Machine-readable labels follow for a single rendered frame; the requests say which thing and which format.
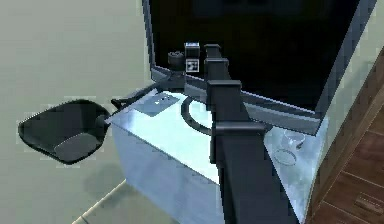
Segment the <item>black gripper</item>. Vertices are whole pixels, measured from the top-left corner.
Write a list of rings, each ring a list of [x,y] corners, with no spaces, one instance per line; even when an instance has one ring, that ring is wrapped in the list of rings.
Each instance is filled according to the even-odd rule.
[[[185,58],[180,51],[168,53],[170,74],[147,87],[131,93],[125,98],[110,100],[117,108],[109,119],[135,119],[140,116],[154,117],[169,107],[169,94],[159,91],[168,89],[181,89],[185,81]]]

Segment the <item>black pan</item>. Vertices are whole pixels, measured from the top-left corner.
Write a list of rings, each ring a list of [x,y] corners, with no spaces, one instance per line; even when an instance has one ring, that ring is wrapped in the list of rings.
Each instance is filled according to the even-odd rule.
[[[21,140],[62,164],[72,165],[97,151],[104,142],[110,113],[103,106],[77,99],[51,107],[18,125]]]

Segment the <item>pale blue stand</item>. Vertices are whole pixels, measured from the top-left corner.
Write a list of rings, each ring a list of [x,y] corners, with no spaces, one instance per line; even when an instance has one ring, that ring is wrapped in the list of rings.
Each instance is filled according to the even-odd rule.
[[[211,114],[200,102],[165,92],[179,101],[155,117],[109,119],[127,183],[180,224],[224,224],[218,171],[209,162],[210,136],[190,127],[181,111],[186,106],[205,127],[211,125]],[[327,128],[324,120],[316,135],[305,135],[293,166],[273,158],[285,129],[274,127],[266,135],[268,154],[299,223],[305,220]]]

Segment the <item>grey flat square plate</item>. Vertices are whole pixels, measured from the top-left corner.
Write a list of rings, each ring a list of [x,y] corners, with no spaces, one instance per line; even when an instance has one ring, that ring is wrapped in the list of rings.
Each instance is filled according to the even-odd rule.
[[[143,97],[133,105],[133,108],[129,111],[129,113],[132,116],[144,114],[149,117],[155,117],[167,108],[176,104],[178,101],[179,99],[177,97],[161,92],[155,95]]]

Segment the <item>black television set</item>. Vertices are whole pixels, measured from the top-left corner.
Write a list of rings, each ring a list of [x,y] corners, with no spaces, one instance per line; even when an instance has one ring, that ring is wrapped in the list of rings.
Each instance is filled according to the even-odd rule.
[[[190,47],[223,57],[251,118],[315,134],[381,0],[140,0],[151,77]]]

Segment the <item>clear wine glass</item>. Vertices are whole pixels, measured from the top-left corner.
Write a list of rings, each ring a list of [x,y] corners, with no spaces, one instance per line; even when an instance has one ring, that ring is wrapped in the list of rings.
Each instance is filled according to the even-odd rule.
[[[273,158],[276,162],[285,166],[293,166],[296,164],[296,151],[302,147],[306,137],[304,134],[285,130],[280,144],[273,152]]]

